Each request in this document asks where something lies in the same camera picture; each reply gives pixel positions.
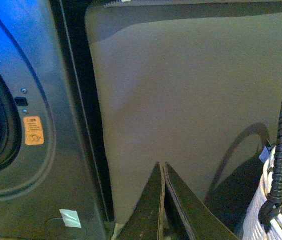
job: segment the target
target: sticker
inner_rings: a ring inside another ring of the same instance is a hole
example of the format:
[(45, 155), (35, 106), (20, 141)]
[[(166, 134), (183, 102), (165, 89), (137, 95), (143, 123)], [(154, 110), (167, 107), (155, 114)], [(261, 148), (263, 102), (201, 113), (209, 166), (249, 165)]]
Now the sticker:
[(76, 211), (60, 209), (60, 213), (66, 227), (78, 229), (81, 228), (79, 216), (77, 215)]
[(26, 116), (23, 118), (25, 126), (25, 144), (42, 145), (44, 135), (41, 119), (38, 116)]

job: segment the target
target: washing machine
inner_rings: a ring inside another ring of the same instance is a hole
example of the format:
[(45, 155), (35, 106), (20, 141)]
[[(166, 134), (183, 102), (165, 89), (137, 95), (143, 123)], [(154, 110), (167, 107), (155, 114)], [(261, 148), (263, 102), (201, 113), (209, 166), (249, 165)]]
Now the washing machine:
[(107, 239), (61, 17), (45, 0), (0, 0), (0, 238)]

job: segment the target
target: orange warning label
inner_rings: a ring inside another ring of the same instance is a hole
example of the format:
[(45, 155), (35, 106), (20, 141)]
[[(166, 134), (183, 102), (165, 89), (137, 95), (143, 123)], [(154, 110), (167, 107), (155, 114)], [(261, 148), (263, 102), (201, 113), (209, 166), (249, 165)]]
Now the orange warning label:
[(38, 116), (26, 116), (23, 118), (25, 126), (25, 144), (42, 145), (44, 135), (41, 119)]

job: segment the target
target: black coiled handle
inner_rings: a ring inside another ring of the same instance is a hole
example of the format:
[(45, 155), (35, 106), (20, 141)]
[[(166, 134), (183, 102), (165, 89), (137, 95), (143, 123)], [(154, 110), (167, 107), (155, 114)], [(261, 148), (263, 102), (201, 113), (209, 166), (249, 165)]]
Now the black coiled handle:
[(259, 221), (265, 231), (270, 229), (270, 221), (282, 212), (282, 104), (274, 155), (273, 182), (267, 201), (259, 212)]

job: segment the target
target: white sticker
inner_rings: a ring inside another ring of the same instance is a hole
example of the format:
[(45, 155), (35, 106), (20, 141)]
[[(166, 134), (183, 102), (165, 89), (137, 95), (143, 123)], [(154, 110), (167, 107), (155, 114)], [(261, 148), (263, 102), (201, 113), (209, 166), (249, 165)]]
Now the white sticker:
[(259, 159), (261, 160), (261, 162), (265, 163), (269, 158), (270, 158), (270, 153), (267, 147), (265, 146), (263, 152), (259, 156)]
[(60, 209), (60, 213), (62, 215), (62, 219), (66, 227), (78, 229), (81, 228), (79, 216), (77, 215), (76, 211)]

